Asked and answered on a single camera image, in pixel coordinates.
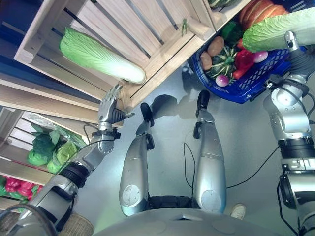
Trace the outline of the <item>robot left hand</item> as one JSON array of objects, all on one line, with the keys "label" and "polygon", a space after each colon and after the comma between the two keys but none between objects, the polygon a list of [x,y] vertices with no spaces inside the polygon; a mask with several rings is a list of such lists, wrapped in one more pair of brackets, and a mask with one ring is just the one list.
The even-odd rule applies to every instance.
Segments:
[{"label": "robot left hand", "polygon": [[116,84],[112,87],[106,96],[102,99],[98,111],[98,123],[115,124],[124,119],[131,118],[135,115],[133,112],[126,113],[117,108],[118,95],[122,89],[122,85]]}]

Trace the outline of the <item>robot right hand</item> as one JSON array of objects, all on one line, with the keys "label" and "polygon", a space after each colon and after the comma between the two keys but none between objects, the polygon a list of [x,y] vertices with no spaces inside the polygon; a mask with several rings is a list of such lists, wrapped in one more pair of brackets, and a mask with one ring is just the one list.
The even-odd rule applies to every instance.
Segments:
[{"label": "robot right hand", "polygon": [[284,35],[286,46],[290,52],[291,68],[290,73],[292,75],[299,75],[303,78],[307,76],[307,69],[305,66],[306,55],[301,51],[295,34],[292,31],[287,31]]}]

